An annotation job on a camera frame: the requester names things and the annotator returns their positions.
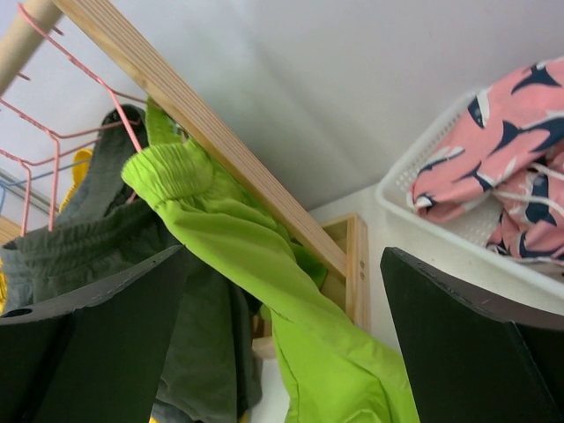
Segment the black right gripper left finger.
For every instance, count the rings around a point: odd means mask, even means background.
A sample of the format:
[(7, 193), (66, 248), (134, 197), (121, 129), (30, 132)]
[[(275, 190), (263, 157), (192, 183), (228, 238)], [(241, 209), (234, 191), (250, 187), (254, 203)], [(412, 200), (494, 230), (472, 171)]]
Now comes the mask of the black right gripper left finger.
[(188, 272), (172, 247), (1, 317), (3, 422), (146, 422)]

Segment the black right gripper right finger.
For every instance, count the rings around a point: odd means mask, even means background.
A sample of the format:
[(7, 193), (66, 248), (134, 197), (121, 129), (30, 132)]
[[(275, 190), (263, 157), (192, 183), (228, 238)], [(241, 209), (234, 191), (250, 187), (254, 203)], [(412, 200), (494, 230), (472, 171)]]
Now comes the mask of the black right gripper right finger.
[(561, 422), (563, 317), (398, 248), (380, 262), (423, 422)]

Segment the pink shark print shorts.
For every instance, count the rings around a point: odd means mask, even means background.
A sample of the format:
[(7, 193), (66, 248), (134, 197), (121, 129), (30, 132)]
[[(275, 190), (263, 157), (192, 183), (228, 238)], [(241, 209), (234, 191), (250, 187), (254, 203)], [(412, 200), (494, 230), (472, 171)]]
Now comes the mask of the pink shark print shorts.
[(563, 60), (515, 70), (476, 93), (420, 167), (407, 203), (435, 224), (495, 198), (486, 248), (563, 263)]

